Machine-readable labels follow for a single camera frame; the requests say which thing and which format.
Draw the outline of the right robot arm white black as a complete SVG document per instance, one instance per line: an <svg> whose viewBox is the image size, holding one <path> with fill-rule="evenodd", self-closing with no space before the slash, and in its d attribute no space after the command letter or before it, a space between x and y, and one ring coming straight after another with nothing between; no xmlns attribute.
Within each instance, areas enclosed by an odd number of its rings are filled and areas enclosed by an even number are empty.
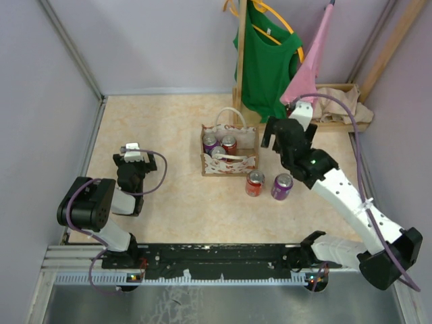
<svg viewBox="0 0 432 324"><path fill-rule="evenodd" d="M404 229L386 217L371 200L359 192L338 163L324 150L312 147L317 130L304 128L295 119L270 117L261 146L279 154L281 165L291 176L329 202L361 238L354 242L316 231L301 251L309 267L332 262L350 267L379 290L401 281L419 291L407 271L416 263L422 234L415 228Z"/></svg>

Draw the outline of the silver purple can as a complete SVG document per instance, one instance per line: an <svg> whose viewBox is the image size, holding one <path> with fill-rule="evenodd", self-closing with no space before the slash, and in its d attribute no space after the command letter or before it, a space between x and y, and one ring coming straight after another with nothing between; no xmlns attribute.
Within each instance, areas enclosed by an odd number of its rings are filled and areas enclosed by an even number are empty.
<svg viewBox="0 0 432 324"><path fill-rule="evenodd" d="M293 178L288 173L277 175L273 182L271 195L275 200L285 200L294 185Z"/></svg>

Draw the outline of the red soda can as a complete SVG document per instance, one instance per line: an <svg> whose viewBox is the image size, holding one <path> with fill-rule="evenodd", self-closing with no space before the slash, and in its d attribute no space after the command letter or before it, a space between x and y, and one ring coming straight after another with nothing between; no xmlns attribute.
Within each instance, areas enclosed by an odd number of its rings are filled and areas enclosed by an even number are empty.
<svg viewBox="0 0 432 324"><path fill-rule="evenodd" d="M265 175L263 172L255 169L246 176L245 191L247 195L256 197L259 196L265 184Z"/></svg>

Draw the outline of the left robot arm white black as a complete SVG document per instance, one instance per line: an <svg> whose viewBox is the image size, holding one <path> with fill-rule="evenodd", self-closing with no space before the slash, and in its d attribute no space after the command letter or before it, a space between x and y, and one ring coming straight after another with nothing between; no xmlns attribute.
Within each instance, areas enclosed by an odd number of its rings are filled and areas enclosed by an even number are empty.
<svg viewBox="0 0 432 324"><path fill-rule="evenodd" d="M132 269L142 262L143 253L133 234L120 228L110 214L137 217L144 204L144 179L157 171L155 152L134 149L114 154L117 179L78 177L60 202L57 222L94 238L106 252L104 269Z"/></svg>

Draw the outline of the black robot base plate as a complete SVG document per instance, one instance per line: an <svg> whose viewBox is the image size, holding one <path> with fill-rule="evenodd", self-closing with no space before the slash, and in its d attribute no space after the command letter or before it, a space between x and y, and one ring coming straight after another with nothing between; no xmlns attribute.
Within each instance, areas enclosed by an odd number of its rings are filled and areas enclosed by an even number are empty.
<svg viewBox="0 0 432 324"><path fill-rule="evenodd" d="M103 269L138 269L146 279L289 279L291 271L321 264L299 244L139 244L126 252L107 251Z"/></svg>

